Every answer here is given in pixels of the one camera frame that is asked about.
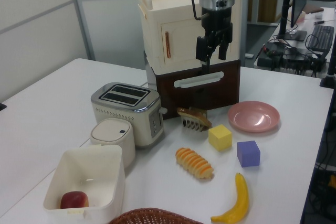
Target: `small white container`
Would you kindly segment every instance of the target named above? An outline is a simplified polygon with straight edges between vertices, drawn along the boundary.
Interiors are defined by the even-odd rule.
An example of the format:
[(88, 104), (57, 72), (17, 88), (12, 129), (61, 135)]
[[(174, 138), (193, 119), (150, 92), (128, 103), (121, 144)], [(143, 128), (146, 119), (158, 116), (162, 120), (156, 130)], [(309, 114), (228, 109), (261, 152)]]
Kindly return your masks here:
[(118, 118), (107, 118), (99, 122), (90, 134), (92, 144), (116, 144), (122, 148), (124, 168), (135, 158), (135, 142), (132, 124)]
[[(64, 152), (43, 207), (54, 224), (108, 224), (121, 212), (124, 185), (121, 147), (74, 148)], [(60, 209), (62, 196), (70, 191), (86, 193), (89, 207)]]

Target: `apple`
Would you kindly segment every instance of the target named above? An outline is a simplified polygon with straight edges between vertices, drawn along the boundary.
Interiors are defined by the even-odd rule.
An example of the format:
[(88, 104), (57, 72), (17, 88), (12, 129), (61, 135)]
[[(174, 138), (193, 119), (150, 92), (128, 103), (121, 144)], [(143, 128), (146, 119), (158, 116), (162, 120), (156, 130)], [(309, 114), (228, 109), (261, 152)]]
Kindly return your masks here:
[(82, 191), (70, 191), (63, 195), (61, 200), (61, 209), (88, 207), (89, 199), (86, 193)]

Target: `toy cube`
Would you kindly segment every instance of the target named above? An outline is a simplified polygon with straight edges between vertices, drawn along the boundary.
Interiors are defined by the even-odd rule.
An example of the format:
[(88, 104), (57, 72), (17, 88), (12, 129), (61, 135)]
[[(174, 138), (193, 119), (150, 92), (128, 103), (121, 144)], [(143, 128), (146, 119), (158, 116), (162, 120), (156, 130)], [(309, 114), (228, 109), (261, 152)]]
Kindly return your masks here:
[(209, 129), (209, 143), (219, 152), (232, 146), (232, 132), (224, 125)]
[(255, 141), (238, 142), (237, 156), (242, 167), (260, 164), (260, 150)]

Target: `silver toaster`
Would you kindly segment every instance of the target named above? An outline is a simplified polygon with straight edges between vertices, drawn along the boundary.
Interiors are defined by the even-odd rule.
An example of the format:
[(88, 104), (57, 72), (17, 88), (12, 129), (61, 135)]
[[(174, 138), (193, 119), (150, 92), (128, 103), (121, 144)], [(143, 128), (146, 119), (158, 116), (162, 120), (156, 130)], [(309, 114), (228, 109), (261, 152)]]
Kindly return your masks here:
[(153, 89), (124, 83), (109, 83), (91, 96), (97, 123), (106, 118), (129, 121), (137, 147), (152, 145), (163, 133), (160, 95)]

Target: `yellow cube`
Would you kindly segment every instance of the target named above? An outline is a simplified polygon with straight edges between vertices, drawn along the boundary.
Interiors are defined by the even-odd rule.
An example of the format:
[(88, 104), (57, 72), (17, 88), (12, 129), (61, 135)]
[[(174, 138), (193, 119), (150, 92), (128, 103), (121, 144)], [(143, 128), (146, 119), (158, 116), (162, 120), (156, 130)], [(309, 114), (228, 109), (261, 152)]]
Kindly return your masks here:
[(220, 124), (209, 131), (209, 143), (219, 152), (232, 146), (232, 132)]

